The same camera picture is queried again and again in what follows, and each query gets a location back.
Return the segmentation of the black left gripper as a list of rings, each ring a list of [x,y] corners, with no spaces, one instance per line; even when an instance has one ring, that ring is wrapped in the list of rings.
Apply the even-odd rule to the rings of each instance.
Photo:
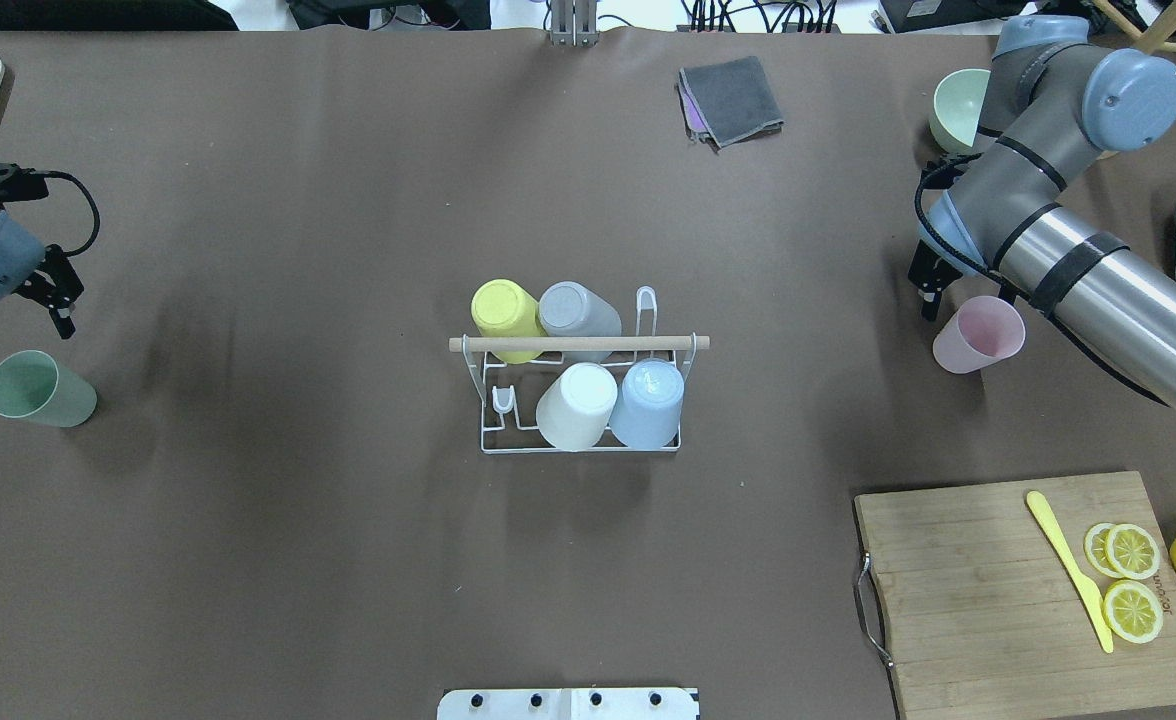
[[[76,332],[73,324],[73,304],[81,296],[83,284],[73,269],[67,252],[59,245],[45,247],[44,260],[38,269],[18,287],[18,295],[51,309],[51,319],[58,336],[71,340]]]

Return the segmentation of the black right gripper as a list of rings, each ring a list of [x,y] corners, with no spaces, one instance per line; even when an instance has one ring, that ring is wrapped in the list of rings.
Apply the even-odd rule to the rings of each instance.
[[[917,288],[921,299],[920,315],[926,322],[936,322],[943,292],[949,284],[958,281],[960,272],[941,258],[923,241],[914,249],[911,266],[908,269],[909,282]]]

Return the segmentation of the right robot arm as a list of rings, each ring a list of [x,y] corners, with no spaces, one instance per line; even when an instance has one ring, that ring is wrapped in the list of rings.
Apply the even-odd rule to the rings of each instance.
[[[1118,222],[1074,208],[1108,152],[1145,149],[1176,124],[1176,64],[1088,36],[1085,18],[1001,27],[978,149],[943,192],[914,196],[911,275],[934,319],[964,275],[1024,300],[1124,384],[1176,411],[1176,281]]]

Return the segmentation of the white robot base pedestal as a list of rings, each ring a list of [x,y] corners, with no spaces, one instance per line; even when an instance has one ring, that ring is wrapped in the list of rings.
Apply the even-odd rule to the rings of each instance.
[[[699,719],[699,691],[564,687],[448,691],[437,719]]]

